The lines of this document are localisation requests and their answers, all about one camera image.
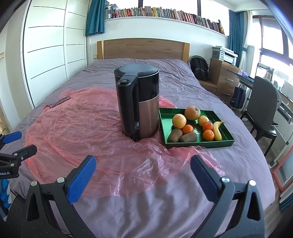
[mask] purple bedsheet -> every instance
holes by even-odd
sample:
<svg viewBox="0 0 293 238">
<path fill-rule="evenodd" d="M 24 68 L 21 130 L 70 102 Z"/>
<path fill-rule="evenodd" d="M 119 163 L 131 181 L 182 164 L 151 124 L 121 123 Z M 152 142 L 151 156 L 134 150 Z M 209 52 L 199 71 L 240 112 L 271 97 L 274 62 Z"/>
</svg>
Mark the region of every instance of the purple bedsheet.
<svg viewBox="0 0 293 238">
<path fill-rule="evenodd" d="M 66 89 L 87 87 L 115 88 L 113 71 L 130 63 L 149 63 L 160 69 L 160 95 L 178 108 L 196 105 L 202 110 L 214 111 L 235 138 L 231 147 L 210 149 L 222 170 L 234 182 L 256 181 L 263 208 L 275 200 L 275 188 L 264 155 L 241 120 L 215 95 L 202 88 L 189 65 L 180 60 L 96 60 L 85 70 L 49 95 L 15 128 L 21 131 L 21 140 L 5 145 L 3 153 L 12 153 L 24 144 L 27 128 L 40 115 L 44 106 L 54 103 Z M 25 163 L 19 169 L 19 178 L 11 179 L 11 190 L 26 197 L 34 180 Z M 74 204 L 77 212 L 97 237 L 190 237 L 212 208 L 189 165 L 167 184 L 129 197 L 81 197 Z M 218 233 L 225 231 L 233 209 L 228 212 Z M 57 215 L 63 230 L 66 226 Z"/>
</svg>

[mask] kettle lid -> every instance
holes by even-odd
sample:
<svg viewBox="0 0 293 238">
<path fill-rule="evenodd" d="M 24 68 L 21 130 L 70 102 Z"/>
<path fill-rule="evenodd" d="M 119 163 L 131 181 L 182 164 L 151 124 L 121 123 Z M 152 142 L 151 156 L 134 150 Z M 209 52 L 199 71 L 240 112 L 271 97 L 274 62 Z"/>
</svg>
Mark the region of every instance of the kettle lid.
<svg viewBox="0 0 293 238">
<path fill-rule="evenodd" d="M 159 69 L 150 64 L 127 64 L 114 70 L 114 75 L 122 76 L 137 76 L 147 77 L 156 74 Z"/>
</svg>

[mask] banana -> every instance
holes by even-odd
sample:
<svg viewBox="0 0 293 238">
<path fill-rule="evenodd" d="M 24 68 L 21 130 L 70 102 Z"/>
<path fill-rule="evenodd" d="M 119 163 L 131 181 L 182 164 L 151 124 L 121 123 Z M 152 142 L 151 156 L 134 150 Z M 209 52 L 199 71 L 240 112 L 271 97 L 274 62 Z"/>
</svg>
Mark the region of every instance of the banana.
<svg viewBox="0 0 293 238">
<path fill-rule="evenodd" d="M 224 121 L 216 121 L 214 123 L 214 134 L 215 134 L 215 140 L 216 141 L 219 141 L 219 140 L 222 140 L 222 135 L 219 131 L 219 127 L 220 125 L 222 125 L 224 123 Z"/>
</svg>

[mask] kettle handle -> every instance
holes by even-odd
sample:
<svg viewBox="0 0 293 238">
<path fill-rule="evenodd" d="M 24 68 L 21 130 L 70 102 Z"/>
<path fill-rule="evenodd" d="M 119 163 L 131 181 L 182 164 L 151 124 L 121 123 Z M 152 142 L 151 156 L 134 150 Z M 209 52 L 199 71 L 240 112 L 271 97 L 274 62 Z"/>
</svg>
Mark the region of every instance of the kettle handle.
<svg viewBox="0 0 293 238">
<path fill-rule="evenodd" d="M 123 76 L 116 84 L 124 133 L 133 141 L 139 139 L 139 98 L 136 76 Z"/>
</svg>

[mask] plastic wrap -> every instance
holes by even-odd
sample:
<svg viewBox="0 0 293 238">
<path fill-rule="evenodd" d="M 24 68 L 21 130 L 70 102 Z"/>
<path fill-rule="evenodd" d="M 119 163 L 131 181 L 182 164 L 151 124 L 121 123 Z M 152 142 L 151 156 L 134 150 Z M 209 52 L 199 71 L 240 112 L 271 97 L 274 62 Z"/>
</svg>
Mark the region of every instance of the plastic wrap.
<svg viewBox="0 0 293 238">
<path fill-rule="evenodd" d="M 126 137 L 113 89 L 67 91 L 59 98 L 65 96 L 70 100 L 45 108 L 26 132 L 25 145 L 36 145 L 38 152 L 25 162 L 40 183 L 66 177 L 88 154 L 96 158 L 97 168 L 83 196 L 129 196 L 158 187 L 176 176 L 195 154 L 224 175 L 205 148 L 167 150 L 160 130 L 138 142 Z M 160 97 L 160 107 L 175 106 Z"/>
</svg>

